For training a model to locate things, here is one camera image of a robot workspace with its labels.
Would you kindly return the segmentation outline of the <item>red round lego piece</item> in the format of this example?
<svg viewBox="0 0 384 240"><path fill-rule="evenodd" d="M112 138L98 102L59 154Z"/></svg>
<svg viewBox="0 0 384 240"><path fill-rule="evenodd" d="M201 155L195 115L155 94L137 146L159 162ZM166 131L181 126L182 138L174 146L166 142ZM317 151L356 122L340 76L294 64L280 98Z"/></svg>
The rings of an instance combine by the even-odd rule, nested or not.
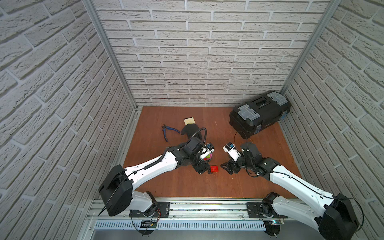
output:
<svg viewBox="0 0 384 240"><path fill-rule="evenodd" d="M217 173L219 171L218 166L210 166L210 173Z"/></svg>

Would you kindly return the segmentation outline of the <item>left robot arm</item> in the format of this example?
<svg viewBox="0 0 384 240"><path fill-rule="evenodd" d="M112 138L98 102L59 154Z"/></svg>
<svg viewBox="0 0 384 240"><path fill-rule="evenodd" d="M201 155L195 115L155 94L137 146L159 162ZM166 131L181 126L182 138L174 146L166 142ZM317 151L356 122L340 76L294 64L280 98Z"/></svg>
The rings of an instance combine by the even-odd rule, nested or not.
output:
<svg viewBox="0 0 384 240"><path fill-rule="evenodd" d="M183 166L193 166L198 174L211 169L209 161L213 157L213 144L204 144L197 137L177 146L168 147L159 156L142 164L123 168L114 166L99 187L103 200L103 211L110 217L125 210L142 213L151 217L157 212L158 203L150 192L138 192L137 188L149 180Z"/></svg>

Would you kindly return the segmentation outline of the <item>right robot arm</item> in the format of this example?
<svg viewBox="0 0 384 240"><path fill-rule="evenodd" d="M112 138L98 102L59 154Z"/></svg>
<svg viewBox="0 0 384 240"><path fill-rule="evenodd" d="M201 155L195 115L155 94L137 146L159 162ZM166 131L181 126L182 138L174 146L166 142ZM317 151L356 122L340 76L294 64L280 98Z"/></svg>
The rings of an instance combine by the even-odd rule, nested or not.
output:
<svg viewBox="0 0 384 240"><path fill-rule="evenodd" d="M271 192L259 206L261 218L289 217L312 227L325 240L350 240L361 229L363 224L358 221L350 198L311 185L278 161L264 158L255 144L245 143L238 151L233 143L228 143L223 150L230 159L221 167L229 174L245 169L250 177L263 177L303 201L295 203Z"/></svg>

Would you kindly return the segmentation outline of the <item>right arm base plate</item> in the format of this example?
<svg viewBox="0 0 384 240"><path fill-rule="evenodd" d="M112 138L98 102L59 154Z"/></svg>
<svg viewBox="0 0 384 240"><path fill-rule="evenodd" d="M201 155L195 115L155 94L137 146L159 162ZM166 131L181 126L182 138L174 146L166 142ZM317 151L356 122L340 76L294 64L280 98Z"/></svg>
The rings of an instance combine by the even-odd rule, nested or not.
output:
<svg viewBox="0 0 384 240"><path fill-rule="evenodd" d="M268 204L263 204L262 202L250 202L246 203L247 212L249 218L282 218L286 219L287 216L278 215Z"/></svg>

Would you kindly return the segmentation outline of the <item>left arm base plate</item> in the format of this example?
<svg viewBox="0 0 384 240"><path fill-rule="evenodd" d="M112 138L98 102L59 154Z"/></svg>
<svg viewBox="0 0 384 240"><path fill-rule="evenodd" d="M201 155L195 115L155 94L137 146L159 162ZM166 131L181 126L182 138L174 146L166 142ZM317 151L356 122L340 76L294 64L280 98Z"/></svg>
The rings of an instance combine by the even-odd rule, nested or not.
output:
<svg viewBox="0 0 384 240"><path fill-rule="evenodd" d="M168 218L170 212L170 202L156 202L145 212L139 210L130 210L131 218Z"/></svg>

